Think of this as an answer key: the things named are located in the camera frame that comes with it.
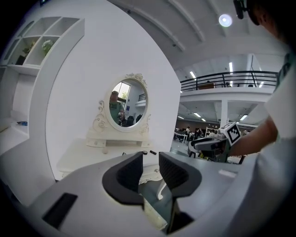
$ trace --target fluorescent light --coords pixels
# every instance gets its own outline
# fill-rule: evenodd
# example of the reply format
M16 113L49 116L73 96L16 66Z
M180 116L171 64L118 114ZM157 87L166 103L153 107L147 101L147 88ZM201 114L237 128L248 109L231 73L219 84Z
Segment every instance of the fluorescent light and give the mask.
M232 18L227 14L223 14L219 17L219 23L224 27L229 27L232 24Z
M193 78L196 78L196 76L194 75L193 72L190 72L190 74L191 74L191 76L192 76Z
M232 62L229 63L229 71L233 72L233 65Z
M199 116L199 114L198 113L194 113L196 116L198 116L199 118L201 117L201 116Z
M247 114L241 117L240 121L243 121L247 117Z

